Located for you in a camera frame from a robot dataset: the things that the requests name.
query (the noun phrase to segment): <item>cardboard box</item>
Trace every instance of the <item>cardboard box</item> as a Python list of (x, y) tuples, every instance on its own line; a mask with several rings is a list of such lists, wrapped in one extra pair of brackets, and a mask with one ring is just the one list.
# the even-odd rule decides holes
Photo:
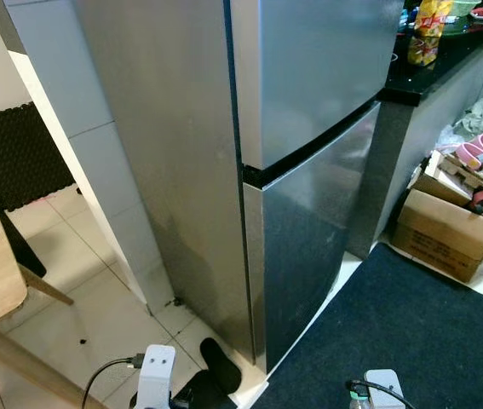
[(460, 177), (450, 175), (440, 169), (444, 157), (438, 151), (433, 151), (427, 166), (422, 170), (417, 168), (411, 178), (408, 188), (428, 193), (436, 198), (464, 207), (474, 194), (474, 189), (463, 185)]
[(411, 190), (392, 245), (416, 261), (469, 282), (483, 268), (483, 216)]

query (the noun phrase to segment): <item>dark blue rug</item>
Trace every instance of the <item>dark blue rug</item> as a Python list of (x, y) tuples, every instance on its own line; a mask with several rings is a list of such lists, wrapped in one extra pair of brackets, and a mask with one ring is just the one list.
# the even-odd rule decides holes
[(347, 409), (394, 369), (417, 409), (483, 409), (483, 296), (378, 245), (270, 377), (255, 409)]

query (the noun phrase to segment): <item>white tile floor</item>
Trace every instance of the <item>white tile floor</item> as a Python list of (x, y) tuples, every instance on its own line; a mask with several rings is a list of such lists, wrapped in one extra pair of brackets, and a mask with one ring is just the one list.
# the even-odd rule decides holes
[[(24, 307), (0, 327), (14, 340), (84, 386), (102, 363), (145, 350), (149, 343), (175, 347), (172, 392), (178, 392), (205, 363), (199, 344), (214, 337), (237, 363), (243, 382), (232, 399), (250, 407), (266, 388), (266, 377), (227, 346), (185, 306), (170, 303), (151, 317), (127, 289), (112, 249), (103, 238), (76, 187), (9, 214), (48, 269), (46, 280), (75, 300), (72, 307), (30, 289)], [(336, 283), (317, 317), (361, 261), (346, 253)], [(483, 294), (483, 275), (470, 285)], [(103, 372), (92, 394), (111, 409), (128, 407), (137, 371), (116, 366)], [(0, 409), (67, 409), (62, 400), (0, 365)]]

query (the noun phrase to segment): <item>cable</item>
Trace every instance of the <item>cable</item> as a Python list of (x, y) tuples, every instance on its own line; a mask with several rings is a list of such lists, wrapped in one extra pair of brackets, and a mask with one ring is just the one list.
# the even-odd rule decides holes
[(389, 388), (386, 388), (386, 387), (380, 385), (379, 383), (373, 383), (373, 382), (368, 382), (368, 381), (360, 381), (360, 380), (354, 379), (352, 381), (349, 381), (348, 385), (364, 385), (364, 386), (367, 386), (369, 388), (379, 389), (379, 390), (385, 392), (386, 394), (393, 396), (394, 398), (396, 398), (397, 400), (402, 402), (409, 409), (416, 409), (410, 402), (408, 402), (406, 399), (404, 399), (404, 397), (398, 395), (396, 392), (393, 392)]
[(97, 375), (105, 371), (109, 366), (113, 366), (116, 364), (131, 364), (133, 362), (133, 359), (135, 357), (129, 357), (129, 358), (122, 358), (119, 360), (111, 360), (110, 362), (107, 362), (104, 366), (99, 368), (95, 373), (91, 376), (91, 378), (88, 381), (88, 384), (86, 385), (86, 390), (84, 391), (84, 397), (82, 398), (82, 406), (81, 408), (84, 409), (86, 406), (86, 400), (88, 399), (89, 395), (89, 389), (91, 388), (91, 384), (95, 381), (97, 378)]

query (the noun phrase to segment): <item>refrigerator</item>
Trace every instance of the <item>refrigerator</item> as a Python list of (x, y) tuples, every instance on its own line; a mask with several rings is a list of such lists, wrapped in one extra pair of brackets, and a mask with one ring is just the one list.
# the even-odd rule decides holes
[(176, 296), (270, 372), (339, 271), (402, 2), (73, 2)]

